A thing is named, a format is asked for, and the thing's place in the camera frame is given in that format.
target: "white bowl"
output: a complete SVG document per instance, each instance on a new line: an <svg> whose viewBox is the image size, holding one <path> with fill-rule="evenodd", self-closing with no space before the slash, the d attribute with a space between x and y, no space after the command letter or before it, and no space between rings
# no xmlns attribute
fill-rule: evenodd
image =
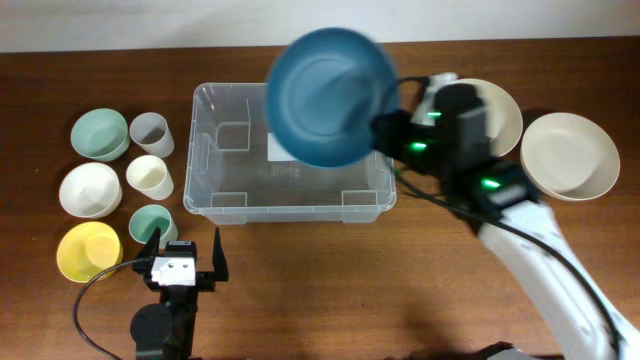
<svg viewBox="0 0 640 360"><path fill-rule="evenodd" d="M486 132L491 138L491 154L504 156L511 151L522 135L522 113L516 101L498 85L480 79L460 79L454 84L476 87L487 113Z"/></svg>
<svg viewBox="0 0 640 360"><path fill-rule="evenodd" d="M522 165L533 183L562 200L602 196L618 180L620 156L595 123L574 114L545 115L522 138Z"/></svg>
<svg viewBox="0 0 640 360"><path fill-rule="evenodd" d="M62 180L58 196L69 214L98 219L109 215L120 204L122 187L113 169L92 162L71 170Z"/></svg>

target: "clear plastic container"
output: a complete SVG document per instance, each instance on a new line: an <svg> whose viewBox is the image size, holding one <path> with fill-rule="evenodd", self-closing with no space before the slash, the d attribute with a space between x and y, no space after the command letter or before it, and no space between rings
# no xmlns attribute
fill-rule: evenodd
<svg viewBox="0 0 640 360"><path fill-rule="evenodd" d="M395 179L374 152L339 169L269 161L264 84L196 88L184 205L216 224L373 222L396 202Z"/></svg>

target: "brown wooden surface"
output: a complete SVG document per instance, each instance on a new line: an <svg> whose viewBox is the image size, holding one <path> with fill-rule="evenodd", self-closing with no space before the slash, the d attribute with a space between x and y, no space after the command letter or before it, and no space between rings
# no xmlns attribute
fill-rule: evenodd
<svg viewBox="0 0 640 360"><path fill-rule="evenodd" d="M620 311L640 326L640 38L391 44L402 75L456 71L504 87L527 123L542 113L583 115L613 138L620 179L588 202L550 201L566 237ZM0 344L5 359L101 359L76 334L80 285L58 273L55 253L81 219L57 191L87 160L69 142L84 112L110 107L130 122L145 111L169 121L175 182L160 204L180 237L195 240L199 268L214 224L182 205L193 90L203 82L262 82L281 48L174 49L0 55ZM125 259L140 249L127 223L151 203L126 184L135 144L111 162L120 207L103 220ZM518 158L518 149L511 156ZM415 179L426 187L429 180ZM446 211L400 194L373 224L251 224L222 228L231 279L200 297L194 355L252 359L383 359L416 351L477 350L505 340L527 352L558 350L518 284ZM133 358L129 322L157 301L120 271L87 294L81 322L99 343Z"/></svg>

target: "teal bowl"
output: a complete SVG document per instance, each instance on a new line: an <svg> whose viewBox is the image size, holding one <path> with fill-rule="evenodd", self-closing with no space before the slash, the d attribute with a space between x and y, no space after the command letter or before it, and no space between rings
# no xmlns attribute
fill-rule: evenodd
<svg viewBox="0 0 640 360"><path fill-rule="evenodd" d="M129 148L129 126L119 112L96 109L82 115L71 130L71 145L80 155L112 161Z"/></svg>

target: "white cup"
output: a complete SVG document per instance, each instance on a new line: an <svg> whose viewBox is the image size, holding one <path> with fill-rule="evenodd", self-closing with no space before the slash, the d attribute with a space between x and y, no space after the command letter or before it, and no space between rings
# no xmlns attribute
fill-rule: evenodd
<svg viewBox="0 0 640 360"><path fill-rule="evenodd" d="M153 200L164 200L173 192L167 165L157 156L143 155L127 167L127 182Z"/></svg>
<svg viewBox="0 0 640 360"><path fill-rule="evenodd" d="M120 204L122 187L113 169L92 162L71 170L62 180L58 196L69 214L98 219L111 214Z"/></svg>
<svg viewBox="0 0 640 360"><path fill-rule="evenodd" d="M155 204L143 206L131 216L129 234L133 240L146 244L156 227L161 230L160 249L164 249L169 241L178 240L178 228L171 213L164 206Z"/></svg>
<svg viewBox="0 0 640 360"><path fill-rule="evenodd" d="M164 158L173 152L173 137L169 125L160 114L150 112L139 115L133 119L129 134L133 142L151 155Z"/></svg>

